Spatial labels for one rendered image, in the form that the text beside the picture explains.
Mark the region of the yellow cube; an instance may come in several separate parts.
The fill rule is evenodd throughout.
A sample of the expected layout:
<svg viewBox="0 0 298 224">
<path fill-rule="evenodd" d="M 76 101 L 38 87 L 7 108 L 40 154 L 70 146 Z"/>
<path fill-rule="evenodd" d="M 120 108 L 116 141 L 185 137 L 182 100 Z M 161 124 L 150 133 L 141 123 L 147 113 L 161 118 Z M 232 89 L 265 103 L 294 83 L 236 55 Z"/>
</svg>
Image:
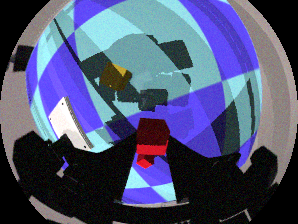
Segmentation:
<svg viewBox="0 0 298 224">
<path fill-rule="evenodd" d="M 108 61 L 98 83 L 104 84 L 106 87 L 114 89 L 114 91 L 124 91 L 130 75 L 132 73 L 128 69 L 109 63 Z"/>
</svg>

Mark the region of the red cube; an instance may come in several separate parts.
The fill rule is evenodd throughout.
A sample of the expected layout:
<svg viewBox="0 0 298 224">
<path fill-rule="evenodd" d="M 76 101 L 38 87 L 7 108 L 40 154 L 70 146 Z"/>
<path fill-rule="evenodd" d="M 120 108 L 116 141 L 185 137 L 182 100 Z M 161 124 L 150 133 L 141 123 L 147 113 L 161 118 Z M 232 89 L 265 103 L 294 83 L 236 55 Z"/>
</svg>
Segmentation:
<svg viewBox="0 0 298 224">
<path fill-rule="evenodd" d="M 136 164 L 142 168 L 149 168 L 150 165 L 154 164 L 153 155 L 137 155 Z"/>
<path fill-rule="evenodd" d="M 137 125 L 137 155 L 166 155 L 170 129 L 166 120 L 144 119 Z"/>
</svg>

